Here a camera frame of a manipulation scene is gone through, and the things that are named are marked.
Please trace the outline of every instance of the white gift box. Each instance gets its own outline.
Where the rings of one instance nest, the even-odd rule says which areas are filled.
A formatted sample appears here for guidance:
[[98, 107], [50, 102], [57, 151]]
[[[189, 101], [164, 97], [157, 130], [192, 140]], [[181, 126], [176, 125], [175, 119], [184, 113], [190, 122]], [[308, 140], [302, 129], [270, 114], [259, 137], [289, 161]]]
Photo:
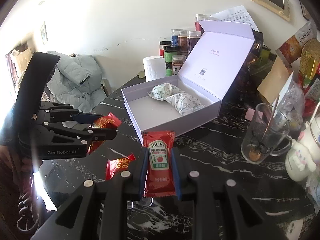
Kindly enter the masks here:
[[[174, 130], [176, 136], [218, 117], [221, 101], [254, 43], [249, 24], [201, 21], [204, 34], [174, 76], [122, 89], [124, 105], [143, 143], [145, 131]], [[154, 86], [171, 83], [197, 97], [201, 109], [180, 115], [166, 101], [148, 95]]]

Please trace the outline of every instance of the metal straw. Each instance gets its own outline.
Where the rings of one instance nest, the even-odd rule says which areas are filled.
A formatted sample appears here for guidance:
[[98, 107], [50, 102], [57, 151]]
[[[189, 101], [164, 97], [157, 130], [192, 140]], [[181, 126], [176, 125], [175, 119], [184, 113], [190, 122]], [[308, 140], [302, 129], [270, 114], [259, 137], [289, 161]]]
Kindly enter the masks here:
[[271, 117], [270, 117], [270, 119], [269, 119], [269, 122], [268, 122], [268, 124], [267, 124], [266, 130], [265, 130], [264, 133], [263, 133], [263, 136], [262, 136], [262, 138], [261, 138], [261, 142], [262, 142], [264, 136], [265, 136], [266, 133], [267, 133], [267, 130], [268, 130], [269, 125], [270, 125], [270, 123], [271, 123], [271, 121], [272, 121], [272, 119], [273, 119], [273, 116], [275, 115], [275, 111], [276, 111], [276, 108], [277, 108], [277, 105], [278, 105], [278, 101], [279, 101], [279, 96], [280, 96], [280, 95], [278, 95], [277, 98], [276, 98], [276, 103], [275, 103], [275, 106], [274, 106], [274, 108], [273, 108], [273, 110], [272, 110], [272, 115], [271, 115]]

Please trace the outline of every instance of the white wall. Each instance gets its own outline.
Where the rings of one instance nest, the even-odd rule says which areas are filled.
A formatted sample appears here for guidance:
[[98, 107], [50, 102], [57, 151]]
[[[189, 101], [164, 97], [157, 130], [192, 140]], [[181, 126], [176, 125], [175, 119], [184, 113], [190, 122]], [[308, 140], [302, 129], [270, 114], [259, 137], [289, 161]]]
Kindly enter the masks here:
[[[272, 50], [306, 23], [299, 0], [289, 0], [289, 23], [250, 0], [44, 0], [38, 5], [40, 1], [19, 0], [14, 6], [0, 28], [0, 55], [33, 32], [39, 51], [94, 55], [112, 91], [143, 70], [142, 59], [158, 54], [159, 41], [170, 39], [172, 28], [193, 30], [197, 13], [244, 5]], [[40, 36], [44, 21], [45, 45]]]

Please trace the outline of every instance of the light blue jacket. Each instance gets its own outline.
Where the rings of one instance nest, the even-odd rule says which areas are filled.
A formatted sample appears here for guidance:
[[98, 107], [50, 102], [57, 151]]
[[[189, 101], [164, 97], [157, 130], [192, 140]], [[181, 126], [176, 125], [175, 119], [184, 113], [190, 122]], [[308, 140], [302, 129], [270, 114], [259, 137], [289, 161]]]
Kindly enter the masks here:
[[47, 83], [52, 93], [50, 101], [70, 104], [88, 113], [107, 97], [100, 85], [101, 69], [93, 56], [69, 57], [55, 51], [47, 53], [60, 56], [53, 77]]

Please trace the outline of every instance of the white figurine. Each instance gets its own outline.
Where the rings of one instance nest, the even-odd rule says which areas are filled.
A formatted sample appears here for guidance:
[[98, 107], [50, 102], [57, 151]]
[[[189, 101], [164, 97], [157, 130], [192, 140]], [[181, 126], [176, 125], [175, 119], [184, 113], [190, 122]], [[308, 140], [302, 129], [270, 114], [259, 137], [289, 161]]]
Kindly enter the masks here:
[[292, 147], [287, 153], [285, 167], [294, 181], [302, 181], [320, 164], [320, 117], [315, 118], [319, 106], [320, 102], [298, 141], [292, 139]]

